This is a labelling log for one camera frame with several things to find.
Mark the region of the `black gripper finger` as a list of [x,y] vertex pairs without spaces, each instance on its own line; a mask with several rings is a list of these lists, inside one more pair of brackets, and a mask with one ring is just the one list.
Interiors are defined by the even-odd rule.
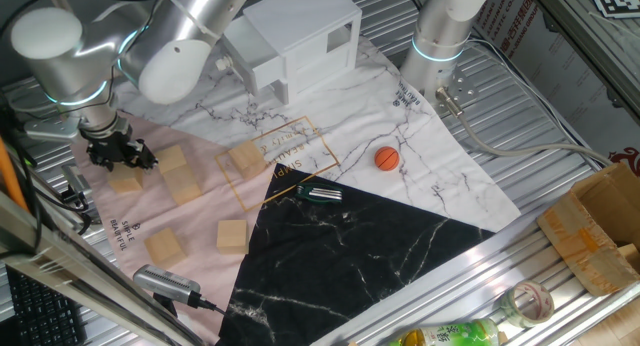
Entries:
[[101,156],[98,150],[92,145],[89,144],[87,146],[87,154],[89,155],[90,161],[96,165],[106,169],[108,172],[112,171],[112,161],[108,158]]
[[143,140],[131,141],[129,147],[132,149],[130,161],[133,166],[150,170],[158,164],[157,158]]

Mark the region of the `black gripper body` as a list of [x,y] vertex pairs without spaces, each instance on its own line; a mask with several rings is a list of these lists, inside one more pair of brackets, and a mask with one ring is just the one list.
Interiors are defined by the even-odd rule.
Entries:
[[91,139],[91,156],[97,160],[127,160],[134,156],[130,145],[132,128],[118,129],[109,136]]

